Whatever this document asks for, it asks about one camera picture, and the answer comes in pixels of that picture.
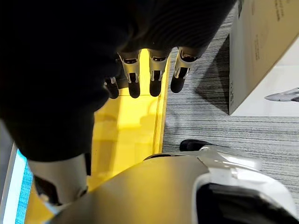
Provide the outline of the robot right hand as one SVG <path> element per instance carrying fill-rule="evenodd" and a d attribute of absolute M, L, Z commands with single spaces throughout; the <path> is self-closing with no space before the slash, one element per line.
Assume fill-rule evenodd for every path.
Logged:
<path fill-rule="evenodd" d="M 3 0 L 0 118 L 27 158 L 38 196 L 61 210 L 87 192 L 94 113 L 118 96 L 124 70 L 140 94 L 149 51 L 152 96 L 179 49 L 171 91 L 182 90 L 233 0 Z"/>

